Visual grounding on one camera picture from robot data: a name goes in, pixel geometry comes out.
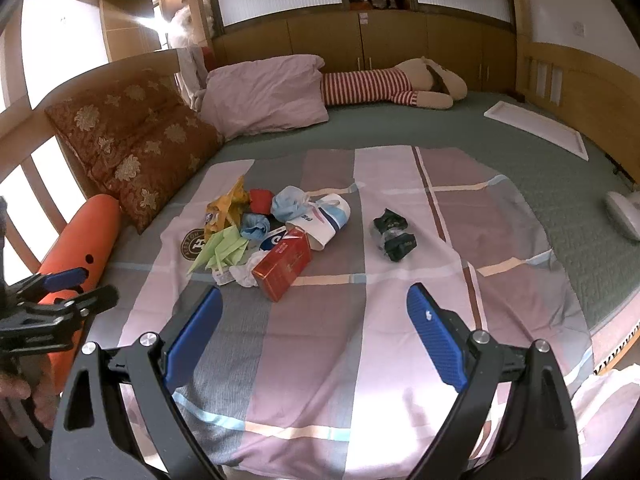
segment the brown floral pillow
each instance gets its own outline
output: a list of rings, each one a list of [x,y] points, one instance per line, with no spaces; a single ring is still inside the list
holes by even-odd
[[[170,79],[150,72],[45,111],[87,175],[120,201],[139,233],[223,142],[182,103]]]

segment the light switch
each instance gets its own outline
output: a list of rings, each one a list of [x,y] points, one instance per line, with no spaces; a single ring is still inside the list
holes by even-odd
[[[580,36],[584,38],[584,23],[583,22],[574,22],[574,34],[576,36]]]

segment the pink pillow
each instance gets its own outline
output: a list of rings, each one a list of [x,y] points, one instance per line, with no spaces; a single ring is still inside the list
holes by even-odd
[[[322,66],[319,56],[295,54],[217,68],[207,77],[200,118],[226,140],[325,122]]]

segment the human hand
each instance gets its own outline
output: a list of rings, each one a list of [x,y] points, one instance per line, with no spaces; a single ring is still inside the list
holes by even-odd
[[[54,390],[51,361],[46,354],[43,354],[40,356],[39,364],[42,374],[40,382],[33,391],[24,379],[0,372],[0,413],[18,437],[24,437],[24,433],[7,399],[25,400],[31,397],[36,419],[48,430],[53,428],[56,419],[60,398]]]

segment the wooden headboard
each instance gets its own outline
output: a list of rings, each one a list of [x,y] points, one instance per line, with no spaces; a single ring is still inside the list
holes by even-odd
[[[162,75],[180,72],[176,51],[159,50],[99,66],[57,86],[34,109],[31,109],[28,96],[24,95],[0,113],[0,182],[15,168],[21,166],[36,199],[59,233],[66,227],[66,221],[51,198],[31,157],[35,150],[57,133],[44,109],[83,90],[133,76],[144,69],[152,69]],[[84,174],[73,151],[64,142],[59,144],[84,196],[89,198],[96,194],[94,183]],[[37,272],[40,262],[10,218],[7,219],[6,236],[26,267],[31,272]]]

